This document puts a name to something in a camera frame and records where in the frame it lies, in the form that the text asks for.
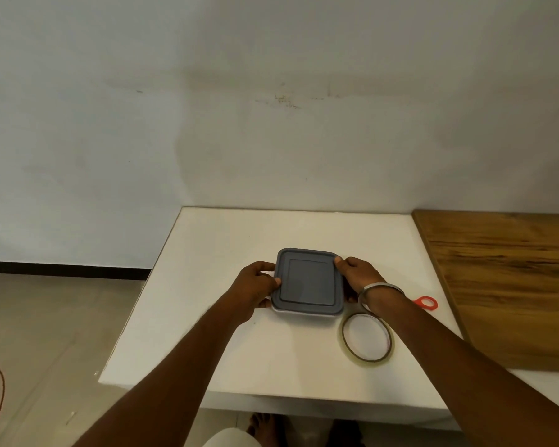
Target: scissors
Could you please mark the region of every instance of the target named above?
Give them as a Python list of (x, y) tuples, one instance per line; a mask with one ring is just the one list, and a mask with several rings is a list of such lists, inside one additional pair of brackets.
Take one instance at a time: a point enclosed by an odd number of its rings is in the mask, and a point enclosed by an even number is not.
[(432, 296), (421, 296), (416, 300), (412, 300), (412, 302), (426, 310), (435, 310), (439, 307), (439, 303)]

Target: bare foot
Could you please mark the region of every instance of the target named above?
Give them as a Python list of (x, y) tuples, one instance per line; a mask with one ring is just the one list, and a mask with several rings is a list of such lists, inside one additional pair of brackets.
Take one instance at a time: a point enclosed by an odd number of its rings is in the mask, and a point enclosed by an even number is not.
[(326, 447), (364, 447), (362, 433), (355, 420), (334, 420)]
[(261, 447), (287, 447), (284, 423), (279, 415), (254, 413), (246, 432), (259, 441)]

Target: forearm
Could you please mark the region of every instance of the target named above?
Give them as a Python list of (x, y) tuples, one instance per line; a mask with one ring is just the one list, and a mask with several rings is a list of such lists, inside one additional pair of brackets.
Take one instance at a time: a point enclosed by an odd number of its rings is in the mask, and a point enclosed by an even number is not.
[(218, 361), (239, 322), (218, 300), (149, 375), (105, 413), (75, 447), (182, 446)]
[(559, 445), (559, 407), (393, 289), (371, 310), (393, 328), (477, 445)]

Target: wood grain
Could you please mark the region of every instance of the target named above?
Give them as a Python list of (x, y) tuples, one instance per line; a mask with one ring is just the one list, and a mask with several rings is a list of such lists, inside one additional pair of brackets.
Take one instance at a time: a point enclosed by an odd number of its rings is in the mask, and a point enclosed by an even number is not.
[(559, 371), (559, 214), (412, 217), (464, 338), (504, 367)]

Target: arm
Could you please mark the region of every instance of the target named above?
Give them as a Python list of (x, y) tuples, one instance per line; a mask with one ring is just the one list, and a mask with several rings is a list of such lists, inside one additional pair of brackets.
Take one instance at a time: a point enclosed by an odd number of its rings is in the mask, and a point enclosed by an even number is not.
[[(335, 265), (356, 292), (385, 282), (370, 263), (355, 257), (336, 257)], [(559, 445), (559, 406), (397, 290), (372, 288), (366, 300), (406, 344), (472, 443)]]
[(112, 406), (75, 447), (182, 446), (211, 376), (240, 323), (265, 307), (279, 278), (261, 273), (275, 264), (255, 262), (240, 274), (174, 349)]

